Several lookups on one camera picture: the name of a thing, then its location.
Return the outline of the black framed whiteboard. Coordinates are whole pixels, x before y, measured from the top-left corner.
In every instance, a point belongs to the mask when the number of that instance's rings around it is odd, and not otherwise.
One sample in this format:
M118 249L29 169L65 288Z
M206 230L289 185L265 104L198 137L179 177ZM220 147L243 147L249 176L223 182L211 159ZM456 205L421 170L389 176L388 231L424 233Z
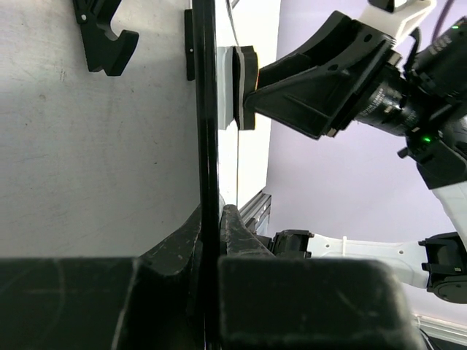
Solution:
M217 59L228 4L121 1L112 30L139 41L108 77L88 71L72 2L1 3L1 260L138 257L200 209L203 349L219 349Z

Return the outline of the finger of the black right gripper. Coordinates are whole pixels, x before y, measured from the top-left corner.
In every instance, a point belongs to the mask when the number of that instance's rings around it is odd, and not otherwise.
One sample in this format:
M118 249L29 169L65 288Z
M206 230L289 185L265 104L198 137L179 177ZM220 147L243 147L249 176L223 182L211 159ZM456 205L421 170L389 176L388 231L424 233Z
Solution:
M244 109L269 117L312 139L344 129L350 110L363 95L370 79L381 70L390 42L369 39L352 44L324 66L295 74L244 100Z
M382 31L334 11L318 30L300 47L260 69L258 88L265 88L295 74L324 66L352 44L367 44L365 37L391 42L393 38Z

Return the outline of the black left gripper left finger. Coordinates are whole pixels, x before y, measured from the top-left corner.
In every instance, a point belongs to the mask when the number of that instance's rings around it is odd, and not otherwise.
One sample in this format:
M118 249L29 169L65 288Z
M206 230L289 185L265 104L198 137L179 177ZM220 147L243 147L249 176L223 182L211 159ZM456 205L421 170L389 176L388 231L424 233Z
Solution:
M3 349L202 349L201 210L138 257L1 260Z

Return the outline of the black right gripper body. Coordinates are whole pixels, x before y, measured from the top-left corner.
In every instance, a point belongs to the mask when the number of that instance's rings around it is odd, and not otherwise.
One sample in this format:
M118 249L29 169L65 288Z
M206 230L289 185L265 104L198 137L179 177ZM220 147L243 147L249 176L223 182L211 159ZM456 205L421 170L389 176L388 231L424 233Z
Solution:
M424 50L421 33L399 71L387 63L369 87L355 120L403 136L423 129L466 102L466 19L460 18Z

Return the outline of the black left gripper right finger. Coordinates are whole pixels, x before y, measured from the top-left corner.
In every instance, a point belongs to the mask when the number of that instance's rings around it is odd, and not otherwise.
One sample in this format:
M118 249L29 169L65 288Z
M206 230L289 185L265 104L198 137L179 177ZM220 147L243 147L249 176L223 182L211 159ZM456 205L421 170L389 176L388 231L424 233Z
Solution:
M394 272L375 260L274 256L234 205L220 224L224 349L420 349Z

